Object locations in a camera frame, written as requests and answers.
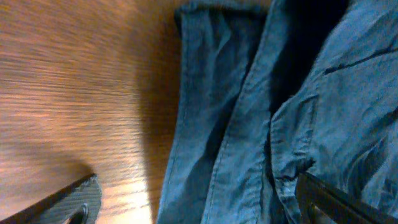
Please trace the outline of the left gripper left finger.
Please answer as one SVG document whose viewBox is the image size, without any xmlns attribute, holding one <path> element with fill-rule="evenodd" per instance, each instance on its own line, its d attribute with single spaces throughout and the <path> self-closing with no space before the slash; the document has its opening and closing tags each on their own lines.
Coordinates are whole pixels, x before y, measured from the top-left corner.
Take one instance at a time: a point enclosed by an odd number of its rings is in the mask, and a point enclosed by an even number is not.
<svg viewBox="0 0 398 224">
<path fill-rule="evenodd" d="M 102 191 L 96 174 L 86 175 L 43 200 L 1 220 L 12 224 L 94 224 Z"/>
</svg>

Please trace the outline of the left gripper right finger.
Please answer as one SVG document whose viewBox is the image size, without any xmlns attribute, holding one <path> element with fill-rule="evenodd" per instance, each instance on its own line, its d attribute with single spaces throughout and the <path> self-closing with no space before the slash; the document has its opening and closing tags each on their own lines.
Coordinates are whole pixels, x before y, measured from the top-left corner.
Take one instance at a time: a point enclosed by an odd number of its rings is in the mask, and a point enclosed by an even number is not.
<svg viewBox="0 0 398 224">
<path fill-rule="evenodd" d="M 380 212 L 312 174 L 299 175 L 295 189 L 302 223 L 397 224 Z"/>
</svg>

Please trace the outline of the navy blue shorts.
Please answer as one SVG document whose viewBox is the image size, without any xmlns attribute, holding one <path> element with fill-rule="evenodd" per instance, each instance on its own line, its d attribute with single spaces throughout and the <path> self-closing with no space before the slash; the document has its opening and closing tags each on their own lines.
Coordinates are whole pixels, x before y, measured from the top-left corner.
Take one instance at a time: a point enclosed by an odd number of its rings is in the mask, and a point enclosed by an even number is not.
<svg viewBox="0 0 398 224">
<path fill-rule="evenodd" d="M 300 223 L 308 172 L 397 216 L 397 2 L 193 1 L 158 223 Z"/>
</svg>

